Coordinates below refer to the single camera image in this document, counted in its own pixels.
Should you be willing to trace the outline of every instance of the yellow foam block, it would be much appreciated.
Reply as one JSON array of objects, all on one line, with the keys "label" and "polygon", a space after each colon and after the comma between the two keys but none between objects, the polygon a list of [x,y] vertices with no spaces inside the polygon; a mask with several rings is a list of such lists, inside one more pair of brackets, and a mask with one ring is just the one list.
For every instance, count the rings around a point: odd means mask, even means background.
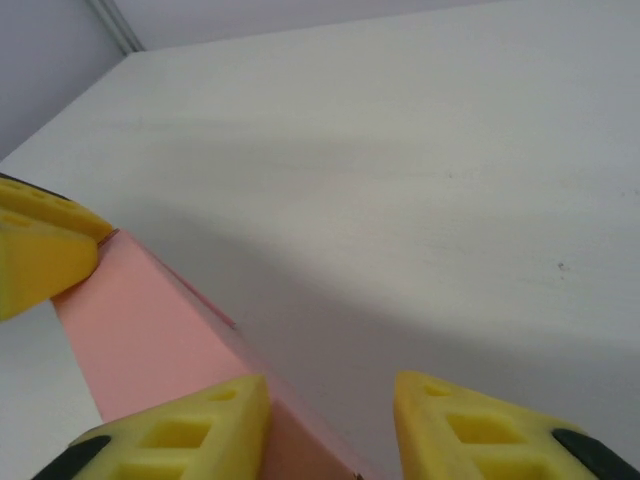
[{"label": "yellow foam block", "polygon": [[23,183],[0,178],[0,207],[100,242],[113,227],[82,205]]},{"label": "yellow foam block", "polygon": [[111,440],[73,478],[254,480],[269,421],[264,377],[239,377],[90,430],[72,446]]},{"label": "yellow foam block", "polygon": [[0,320],[84,280],[97,264],[91,237],[0,209]]},{"label": "yellow foam block", "polygon": [[405,480],[594,479],[552,436],[579,428],[418,372],[396,377]]}]

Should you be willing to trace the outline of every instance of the black rubber tip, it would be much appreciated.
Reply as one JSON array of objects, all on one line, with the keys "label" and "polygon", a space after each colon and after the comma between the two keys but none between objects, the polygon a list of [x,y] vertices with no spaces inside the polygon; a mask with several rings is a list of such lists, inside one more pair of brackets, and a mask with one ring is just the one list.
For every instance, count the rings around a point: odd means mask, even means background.
[{"label": "black rubber tip", "polygon": [[18,183],[21,183],[23,185],[27,185],[29,187],[38,189],[41,192],[45,192],[45,193],[48,193],[50,195],[55,195],[56,197],[62,198],[63,200],[69,200],[67,197],[63,197],[59,193],[52,192],[51,190],[47,190],[46,188],[42,188],[42,187],[39,187],[37,185],[33,185],[33,184],[29,183],[29,182],[25,182],[24,180],[20,180],[19,178],[12,177],[11,175],[7,175],[7,174],[2,173],[2,172],[0,172],[0,178],[4,178],[5,180],[13,180],[14,182],[18,182]]},{"label": "black rubber tip", "polygon": [[556,428],[552,435],[598,480],[640,480],[640,472],[601,441],[565,428]]},{"label": "black rubber tip", "polygon": [[108,435],[72,445],[44,467],[33,480],[71,480],[111,441]]}]

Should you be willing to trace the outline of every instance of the white surface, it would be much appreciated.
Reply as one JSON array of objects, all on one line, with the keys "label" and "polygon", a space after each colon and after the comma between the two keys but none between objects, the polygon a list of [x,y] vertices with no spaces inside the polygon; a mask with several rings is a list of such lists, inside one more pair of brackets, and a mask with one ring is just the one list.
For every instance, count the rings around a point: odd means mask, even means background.
[{"label": "white surface", "polygon": [[503,0],[115,0],[145,49]]},{"label": "white surface", "polygon": [[0,160],[122,59],[79,0],[0,6]]},{"label": "white surface", "polygon": [[514,1],[136,54],[2,168],[134,232],[391,478],[403,368],[640,465],[639,21]]}]

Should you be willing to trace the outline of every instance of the white wall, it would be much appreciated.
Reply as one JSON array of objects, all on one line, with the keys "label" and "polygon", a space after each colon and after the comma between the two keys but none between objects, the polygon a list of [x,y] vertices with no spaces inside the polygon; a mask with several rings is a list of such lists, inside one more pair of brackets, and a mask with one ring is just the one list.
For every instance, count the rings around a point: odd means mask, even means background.
[{"label": "white wall", "polygon": [[3,0],[0,160],[121,59],[83,0]]},{"label": "white wall", "polygon": [[151,50],[490,1],[116,0],[116,4]]}]

